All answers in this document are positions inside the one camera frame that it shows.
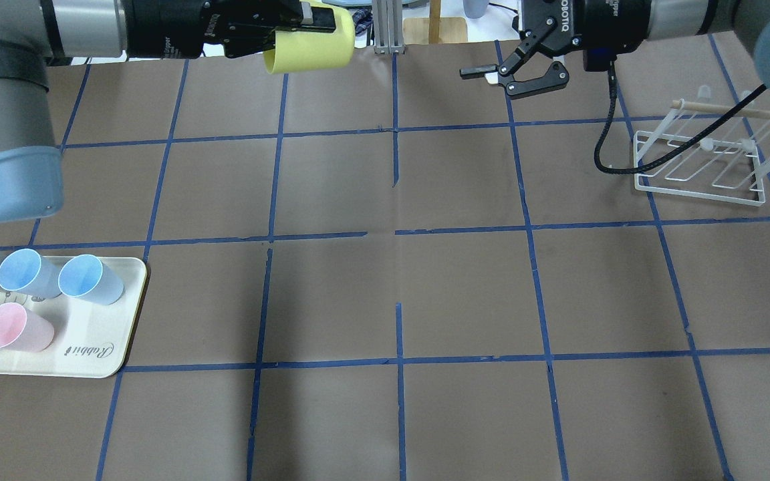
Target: gripper logo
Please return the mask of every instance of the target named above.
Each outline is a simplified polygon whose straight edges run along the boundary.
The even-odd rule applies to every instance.
[[[607,4],[608,7],[611,7],[615,17],[620,16],[620,0],[605,0],[605,4]]]
[[[65,356],[71,356],[71,357],[85,357],[85,356],[94,356],[97,359],[103,359],[108,358],[111,356],[111,353],[115,351],[115,345],[111,342],[106,342],[102,346],[99,347],[89,347],[89,346],[69,346],[66,351],[64,351]]]
[[[569,31],[569,0],[560,0],[560,31]]]
[[[219,15],[219,13],[214,13],[210,16],[210,23],[207,24],[207,31],[204,32],[205,37],[216,37],[216,24],[220,18],[222,18],[222,15]]]

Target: black cable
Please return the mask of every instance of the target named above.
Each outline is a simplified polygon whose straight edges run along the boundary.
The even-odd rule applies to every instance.
[[[518,14],[519,14],[519,10],[516,10],[516,9],[514,9],[514,8],[508,7],[508,6],[506,6],[506,5],[501,5],[500,3],[492,3],[492,2],[489,2],[489,5],[492,5],[493,7],[501,7],[502,9],[507,9],[507,10],[510,10],[510,12],[516,13],[516,15],[518,15]]]
[[[714,132],[718,127],[721,127],[727,123],[728,120],[734,118],[734,116],[739,113],[739,110],[747,107],[748,104],[754,101],[755,98],[759,97],[762,92],[766,90],[768,90],[767,86],[758,86],[757,90],[752,91],[751,94],[743,98],[743,100],[736,104],[735,107],[728,110],[728,112],[721,116],[718,120],[712,122],[712,125],[704,128],[703,131],[700,131],[699,134],[694,135],[693,138],[681,146],[676,147],[675,149],[671,150],[671,152],[666,153],[665,155],[654,160],[653,162],[650,162],[649,164],[632,168],[605,167],[605,165],[602,164],[602,159],[599,157],[599,154],[602,151],[602,145],[605,143],[605,137],[608,137],[608,131],[611,129],[611,123],[614,121],[614,112],[617,106],[617,72],[614,69],[614,62],[612,61],[611,67],[608,68],[608,95],[611,98],[611,106],[608,108],[608,119],[605,121],[605,128],[602,128],[602,135],[599,136],[599,140],[596,142],[596,149],[593,150],[593,162],[595,162],[596,168],[598,168],[598,170],[601,170],[606,174],[642,174],[653,170],[653,168],[666,164],[682,152],[685,152],[685,150],[690,149],[691,146],[696,145],[697,142],[703,140],[707,135],[712,134],[712,132]]]

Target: grid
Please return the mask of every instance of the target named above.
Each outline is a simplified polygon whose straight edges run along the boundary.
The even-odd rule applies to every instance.
[[[727,72],[727,68],[724,65],[724,61],[721,58],[718,47],[715,43],[714,37],[709,36],[709,42],[715,53],[715,61],[721,67],[724,73],[727,85],[730,87],[730,91],[733,93],[737,100],[737,94],[735,86],[730,79],[730,74]],[[497,41],[495,42],[495,48],[498,55],[498,61],[501,61],[501,46]],[[445,125],[445,126],[424,126],[424,127],[398,127],[398,57],[395,55],[392,57],[392,88],[393,88],[393,126],[391,128],[376,128],[376,129],[360,129],[360,130],[340,130],[340,131],[325,131],[325,132],[305,132],[305,133],[285,133],[284,132],[284,115],[287,106],[287,83],[288,75],[283,77],[281,88],[281,112],[278,121],[278,129],[276,134],[253,134],[253,135],[233,135],[233,136],[221,136],[221,137],[196,137],[196,138],[175,138],[174,129],[177,123],[177,118],[180,112],[180,102],[183,97],[184,85],[186,85],[186,74],[188,71],[188,61],[184,63],[182,76],[180,77],[180,85],[177,91],[177,98],[174,105],[174,113],[172,116],[171,126],[168,131],[166,139],[153,139],[153,140],[137,140],[137,141],[123,141],[123,142],[101,142],[101,143],[83,143],[83,144],[70,144],[68,138],[70,137],[70,131],[73,127],[74,118],[79,109],[80,102],[82,101],[82,95],[85,91],[86,83],[88,82],[89,75],[91,73],[91,66],[88,65],[85,70],[85,74],[82,79],[82,85],[80,86],[79,93],[76,96],[73,110],[68,121],[67,129],[63,135],[60,149],[62,152],[68,149],[89,149],[94,147],[104,146],[134,146],[134,145],[163,145],[164,152],[162,155],[162,165],[159,170],[158,180],[156,181],[155,195],[152,205],[152,215],[150,215],[150,223],[147,231],[146,238],[144,240],[132,240],[132,241],[109,241],[108,243],[68,243],[68,244],[37,244],[35,238],[39,231],[41,219],[37,219],[34,222],[33,230],[31,231],[30,241],[25,246],[0,246],[3,250],[15,250],[21,249],[21,247],[33,247],[33,249],[92,249],[92,247],[143,247],[144,261],[148,261],[150,256],[150,249],[153,246],[165,246],[165,245],[183,245],[183,244],[199,244],[199,243],[280,243],[281,241],[303,241],[313,240],[313,238],[351,238],[351,237],[364,237],[367,232],[321,232],[321,234],[287,234],[278,235],[275,234],[275,207],[278,196],[278,182],[281,174],[281,145],[285,138],[296,137],[308,137],[308,136],[329,136],[329,135],[348,135],[348,134],[378,134],[383,132],[391,132],[393,134],[394,143],[394,185],[400,180],[400,157],[398,156],[398,135],[403,132],[417,132],[417,131],[434,131],[434,130],[461,130],[461,129],[483,129],[483,128],[509,128],[511,135],[511,148],[513,149],[513,167],[516,170],[517,183],[519,184],[519,200],[523,213],[523,224],[519,225],[502,225],[493,227],[476,227],[476,228],[430,228],[430,229],[398,229],[394,231],[395,235],[438,235],[438,234],[460,234],[461,232],[525,232],[526,241],[529,252],[529,265],[531,265],[531,273],[534,281],[534,295],[537,299],[537,307],[539,311],[540,319],[540,331],[541,340],[543,340],[543,353],[542,354],[525,354],[525,355],[504,355],[504,356],[440,356],[440,357],[409,357],[406,358],[403,354],[403,323],[402,323],[402,305],[398,302],[394,309],[394,332],[396,339],[396,353],[394,357],[388,358],[375,358],[375,359],[351,359],[351,360],[328,360],[328,361],[306,361],[306,362],[273,362],[268,363],[263,360],[263,347],[265,346],[265,336],[267,334],[267,311],[269,306],[269,286],[272,272],[272,260],[274,251],[273,249],[267,250],[265,259],[265,276],[263,276],[263,298],[261,304],[261,314],[259,323],[259,334],[257,335],[257,355],[256,361],[251,363],[195,363],[194,365],[125,365],[117,374],[115,378],[114,390],[109,407],[109,413],[104,430],[104,440],[99,452],[98,465],[96,479],[102,479],[104,474],[104,463],[109,446],[110,435],[114,427],[117,399],[120,393],[120,386],[122,385],[123,377],[131,372],[171,372],[171,371],[218,371],[218,369],[250,369],[254,373],[253,382],[253,398],[251,398],[251,420],[249,426],[249,444],[247,452],[247,479],[251,479],[253,475],[253,463],[255,454],[255,445],[257,438],[255,436],[255,429],[257,426],[257,415],[259,415],[259,397],[260,397],[260,384],[261,377],[264,369],[317,369],[325,367],[342,367],[342,366],[359,366],[359,365],[396,365],[397,366],[397,398],[398,398],[398,449],[400,450],[400,479],[404,480],[409,478],[409,473],[406,468],[406,399],[404,399],[404,366],[405,365],[424,365],[425,363],[497,363],[497,362],[537,362],[546,363],[547,366],[547,383],[550,394],[550,406],[553,415],[553,428],[557,444],[557,454],[559,457],[560,472],[562,478],[569,479],[569,470],[566,462],[565,453],[565,439],[562,428],[560,412],[558,408],[558,396],[554,377],[554,361],[556,360],[587,360],[587,359],[644,359],[644,358],[690,358],[694,365],[694,371],[696,372],[697,381],[700,387],[700,394],[702,395],[702,401],[706,409],[706,414],[709,419],[709,426],[711,428],[712,437],[715,442],[715,450],[717,451],[719,462],[721,463],[721,470],[726,479],[733,479],[731,474],[731,467],[727,463],[727,456],[725,455],[723,444],[721,442],[721,433],[719,433],[719,427],[715,420],[715,414],[712,409],[709,388],[707,386],[705,377],[702,373],[702,366],[700,366],[700,359],[708,356],[739,356],[739,355],[760,355],[770,354],[770,347],[749,347],[749,348],[721,348],[721,349],[699,349],[694,341],[694,335],[690,332],[690,325],[688,325],[688,315],[685,311],[684,299],[682,299],[682,292],[679,287],[678,279],[676,279],[676,271],[673,265],[670,249],[668,248],[667,240],[665,237],[664,227],[675,225],[695,225],[695,224],[710,224],[710,223],[746,223],[746,222],[770,222],[770,216],[764,217],[734,217],[727,219],[709,219],[709,218],[696,218],[686,220],[662,220],[659,215],[659,210],[655,204],[653,194],[647,192],[648,201],[650,201],[650,209],[652,211],[653,219],[646,221],[632,221],[632,222],[574,222],[574,223],[547,223],[547,224],[534,224],[531,222],[531,213],[529,213],[529,205],[525,195],[525,183],[522,177],[522,164],[519,155],[519,140],[517,139],[516,131],[518,127],[537,126],[537,125],[560,125],[560,124],[577,124],[577,123],[600,123],[604,122],[604,119],[571,119],[571,120],[553,120],[553,121],[538,121],[538,122],[516,122],[513,115],[513,106],[511,106],[510,100],[505,98],[507,102],[507,115],[508,122],[497,123],[483,123],[483,124],[465,124],[465,125]],[[620,82],[620,90],[624,86],[624,81]],[[632,136],[633,128],[632,122],[641,121],[654,121],[661,119],[660,116],[629,116],[629,112],[626,109],[626,101],[624,101],[623,92],[620,92],[620,106],[623,112],[622,118],[614,119],[615,122],[624,122],[629,135]],[[245,238],[238,237],[218,237],[218,238],[176,238],[175,240],[154,240],[153,231],[156,222],[156,214],[158,214],[158,207],[160,198],[162,196],[162,187],[165,177],[166,168],[168,166],[168,156],[174,144],[179,143],[191,143],[191,142],[205,142],[205,141],[217,141],[217,140],[250,140],[250,139],[270,139],[275,140],[275,164],[273,172],[273,180],[271,186],[271,198],[269,207],[269,232],[265,236],[252,236]],[[673,292],[676,297],[676,304],[678,305],[679,314],[682,319],[682,328],[684,329],[688,341],[687,350],[665,350],[665,351],[639,351],[639,352],[607,352],[607,353],[556,353],[553,352],[553,347],[549,340],[548,328],[546,323],[545,307],[543,304],[543,287],[541,287],[541,272],[537,265],[537,253],[535,252],[535,240],[534,232],[548,229],[579,229],[579,228],[621,228],[621,227],[654,227],[656,234],[658,235],[660,246],[666,261],[666,268],[669,273]]]

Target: white wire rack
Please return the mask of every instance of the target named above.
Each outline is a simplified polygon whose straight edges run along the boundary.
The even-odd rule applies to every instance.
[[[711,89],[702,86],[697,102],[674,100],[655,131],[638,130],[632,139],[634,166],[664,155],[714,122],[729,106],[709,104]],[[656,170],[635,175],[635,188],[661,194],[707,198],[759,206],[765,203],[770,173],[770,110],[742,109],[696,146]]]

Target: yellow cup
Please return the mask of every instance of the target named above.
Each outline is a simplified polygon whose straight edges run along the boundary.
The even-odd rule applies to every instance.
[[[332,33],[321,31],[276,31],[275,49],[263,52],[269,73],[300,72],[320,68],[346,67],[355,49],[355,23],[348,11],[325,3],[311,2],[312,7],[332,9]]]

